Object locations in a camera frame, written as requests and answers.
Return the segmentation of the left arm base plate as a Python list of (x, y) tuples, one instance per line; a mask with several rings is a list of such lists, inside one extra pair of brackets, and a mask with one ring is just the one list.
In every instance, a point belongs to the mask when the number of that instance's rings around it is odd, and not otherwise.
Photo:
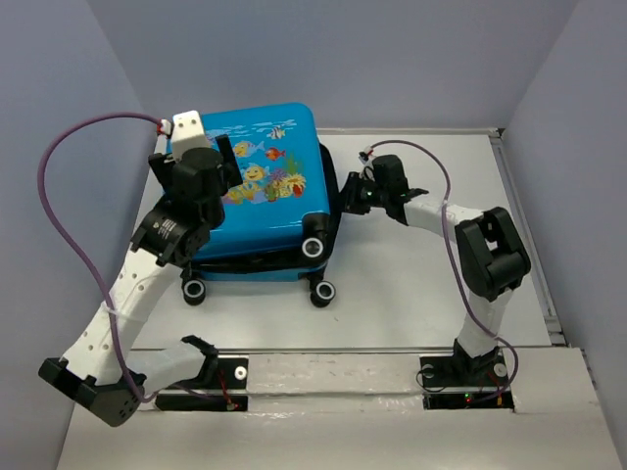
[(247, 356), (221, 356), (215, 372), (167, 387), (154, 406), (160, 411), (246, 412), (248, 368)]

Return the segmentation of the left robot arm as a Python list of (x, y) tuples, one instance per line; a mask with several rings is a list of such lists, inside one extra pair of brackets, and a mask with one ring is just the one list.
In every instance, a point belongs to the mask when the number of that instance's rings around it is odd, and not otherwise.
[(211, 384), (217, 349), (188, 335), (130, 369), (126, 360), (165, 290), (191, 271), (194, 256), (225, 219), (222, 198), (241, 184), (226, 135), (195, 144), (180, 158), (154, 154), (148, 163), (164, 194), (130, 240), (121, 272), (88, 326), (61, 356), (43, 361), (45, 382), (111, 427), (125, 423), (160, 390), (189, 382)]

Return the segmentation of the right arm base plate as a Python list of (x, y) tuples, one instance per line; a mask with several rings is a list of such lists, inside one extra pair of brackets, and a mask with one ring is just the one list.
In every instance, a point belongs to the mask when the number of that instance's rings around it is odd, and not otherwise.
[(428, 355), (420, 359), (415, 381), (422, 390), (426, 410), (514, 410), (506, 362), (501, 355), (470, 373), (456, 372), (453, 364), (451, 355)]

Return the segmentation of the blue kids suitcase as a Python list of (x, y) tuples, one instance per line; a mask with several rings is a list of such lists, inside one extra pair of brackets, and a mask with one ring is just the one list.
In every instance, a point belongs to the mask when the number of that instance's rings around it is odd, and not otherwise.
[(207, 138), (229, 138), (242, 182), (222, 198), (225, 220), (183, 274), (183, 299), (203, 302), (211, 281), (305, 279), (310, 301), (328, 306), (325, 279), (341, 220), (334, 162), (302, 103), (205, 113)]

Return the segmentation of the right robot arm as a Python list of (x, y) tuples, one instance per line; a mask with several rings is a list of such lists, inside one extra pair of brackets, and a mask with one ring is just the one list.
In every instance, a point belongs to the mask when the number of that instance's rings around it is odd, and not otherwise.
[(466, 316), (453, 353), (439, 359), (431, 377), (454, 376), (472, 384), (496, 363), (498, 337), (513, 291), (531, 262), (509, 212), (451, 205), (426, 190), (409, 187), (395, 155), (360, 153), (361, 172), (351, 172), (342, 190), (344, 211), (383, 209), (388, 217), (440, 236), (445, 243)]

